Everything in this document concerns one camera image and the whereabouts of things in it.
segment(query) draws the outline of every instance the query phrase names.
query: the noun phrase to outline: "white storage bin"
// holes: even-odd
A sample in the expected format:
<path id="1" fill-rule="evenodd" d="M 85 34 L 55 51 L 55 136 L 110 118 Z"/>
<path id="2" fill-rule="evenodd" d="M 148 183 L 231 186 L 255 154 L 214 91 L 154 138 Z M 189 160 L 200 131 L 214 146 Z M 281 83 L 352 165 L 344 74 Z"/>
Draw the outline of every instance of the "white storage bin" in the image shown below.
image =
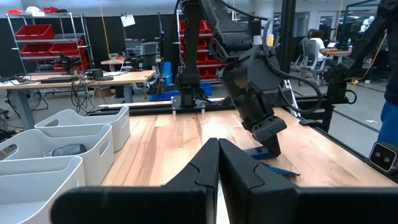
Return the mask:
<path id="1" fill-rule="evenodd" d="M 83 159 L 0 162 L 0 223 L 51 224 L 50 210 L 62 193 L 85 186 Z"/>
<path id="2" fill-rule="evenodd" d="M 104 124 L 112 125 L 113 148 L 119 151 L 130 136 L 128 106 L 123 106 L 118 114 L 104 116 L 80 116 L 73 110 L 63 110 L 37 123 L 35 128 L 55 138 L 97 133 Z"/>
<path id="3" fill-rule="evenodd" d="M 69 144 L 83 144 L 87 148 L 87 152 L 74 156 L 43 157 L 44 154 Z M 64 138 L 50 138 L 39 130 L 31 129 L 0 143 L 0 151 L 11 145 L 15 145 L 17 149 L 5 161 L 21 161 L 32 158 L 56 160 L 59 157 L 71 159 L 80 156 L 84 163 L 85 182 L 90 186 L 98 186 L 102 182 L 114 161 L 112 126 L 110 124 L 103 125 L 101 131 L 95 135 Z"/>

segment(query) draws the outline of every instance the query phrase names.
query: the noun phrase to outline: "computer monitor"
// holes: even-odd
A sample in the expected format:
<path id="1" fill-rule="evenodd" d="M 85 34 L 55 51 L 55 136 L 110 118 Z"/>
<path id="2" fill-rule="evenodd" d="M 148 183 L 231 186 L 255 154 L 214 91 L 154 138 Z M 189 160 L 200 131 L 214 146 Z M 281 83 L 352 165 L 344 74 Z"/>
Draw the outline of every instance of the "computer monitor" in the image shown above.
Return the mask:
<path id="1" fill-rule="evenodd" d="M 337 48 L 339 42 L 330 42 L 327 48 Z"/>

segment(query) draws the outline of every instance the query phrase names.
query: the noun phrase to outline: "paper sign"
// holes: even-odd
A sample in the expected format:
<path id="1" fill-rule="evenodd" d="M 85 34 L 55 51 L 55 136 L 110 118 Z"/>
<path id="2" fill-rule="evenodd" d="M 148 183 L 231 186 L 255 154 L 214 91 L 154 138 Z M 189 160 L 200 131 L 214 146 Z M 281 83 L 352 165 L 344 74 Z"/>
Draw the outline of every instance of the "paper sign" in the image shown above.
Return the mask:
<path id="1" fill-rule="evenodd" d="M 44 12 L 32 12 L 33 17 L 44 17 Z"/>
<path id="2" fill-rule="evenodd" d="M 121 16 L 120 18 L 122 19 L 124 27 L 131 26 L 136 23 L 136 21 L 134 20 L 134 16 L 132 16 L 131 14 L 126 16 Z"/>

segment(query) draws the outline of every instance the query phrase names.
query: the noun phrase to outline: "wooden tabletop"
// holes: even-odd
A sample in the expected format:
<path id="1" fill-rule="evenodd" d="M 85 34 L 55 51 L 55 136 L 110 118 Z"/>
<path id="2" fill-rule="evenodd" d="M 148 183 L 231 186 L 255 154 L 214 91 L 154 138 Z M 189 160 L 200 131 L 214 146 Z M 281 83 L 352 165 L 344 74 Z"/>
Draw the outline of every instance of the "wooden tabletop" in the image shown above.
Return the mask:
<path id="1" fill-rule="evenodd" d="M 316 130 L 299 125 L 288 112 L 277 108 L 275 113 L 288 128 L 278 134 L 282 154 L 266 162 L 301 173 L 292 179 L 297 185 L 397 187 Z M 237 111 L 132 116 L 130 131 L 102 185 L 165 184 L 209 138 L 229 139 L 241 149 L 260 146 L 243 129 Z"/>
<path id="2" fill-rule="evenodd" d="M 337 56 L 337 57 L 349 56 L 350 54 L 351 54 L 351 52 L 348 50 L 328 51 L 328 55 L 333 55 L 333 56 Z"/>
<path id="3" fill-rule="evenodd" d="M 89 86 L 111 86 L 111 85 L 124 85 L 129 83 L 144 83 L 147 82 L 148 79 L 155 75 L 155 71 L 146 70 L 142 72 L 127 72 L 122 75 L 113 76 L 113 80 L 111 81 L 100 81 L 100 82 L 90 82 L 87 83 Z M 61 87 L 70 87 L 71 83 L 48 83 L 41 84 L 40 81 L 47 78 L 52 77 L 65 77 L 65 75 L 32 75 L 31 77 L 24 77 L 31 81 L 36 81 L 35 83 L 29 83 L 26 85 L 0 85 L 0 90 L 31 90 L 31 89 L 43 89 L 43 88 L 61 88 Z"/>

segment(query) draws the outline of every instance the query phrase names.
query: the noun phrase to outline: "desk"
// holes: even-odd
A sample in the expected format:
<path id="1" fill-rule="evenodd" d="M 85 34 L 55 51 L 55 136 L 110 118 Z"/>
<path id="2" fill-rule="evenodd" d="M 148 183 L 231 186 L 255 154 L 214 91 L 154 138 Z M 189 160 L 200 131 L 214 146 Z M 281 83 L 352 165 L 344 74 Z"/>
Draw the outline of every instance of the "desk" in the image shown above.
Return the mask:
<path id="1" fill-rule="evenodd" d="M 126 102 L 132 102 L 131 84 L 147 82 L 148 79 L 154 75 L 155 71 L 152 70 L 143 71 L 143 72 L 129 72 L 126 74 L 114 76 L 114 80 L 93 82 L 88 84 L 88 86 L 123 85 L 124 100 Z M 34 117 L 30 109 L 29 102 L 26 98 L 27 90 L 71 87 L 71 83 L 48 83 L 48 84 L 40 83 L 40 80 L 51 77 L 61 77 L 61 75 L 32 75 L 31 77 L 25 77 L 25 78 L 37 82 L 25 85 L 0 85 L 0 90 L 12 90 L 12 94 L 16 96 L 16 108 L 21 116 L 21 120 L 22 123 L 24 124 L 25 129 L 32 129 L 34 128 L 35 125 Z"/>
<path id="2" fill-rule="evenodd" d="M 275 115 L 286 122 L 287 129 L 278 134 L 282 154 L 266 162 L 301 173 L 292 179 L 297 185 L 398 186 L 316 130 L 301 126 L 283 109 L 276 108 Z M 101 185 L 165 184 L 209 138 L 226 138 L 242 149 L 260 146 L 242 127 L 237 111 L 132 116 L 130 130 Z"/>
<path id="3" fill-rule="evenodd" d="M 337 62 L 340 63 L 343 59 L 343 57 L 347 57 L 351 54 L 350 51 L 348 50 L 338 50 L 338 51 L 329 51 L 328 55 L 332 55 L 335 57 L 338 57 Z"/>
<path id="4" fill-rule="evenodd" d="M 162 59 L 157 58 L 156 63 L 160 62 L 162 62 Z M 102 65 L 110 65 L 112 70 L 114 70 L 115 65 L 122 65 L 124 63 L 128 64 L 130 63 L 130 61 L 125 61 L 124 58 L 121 58 L 121 59 L 105 60 L 101 62 Z"/>

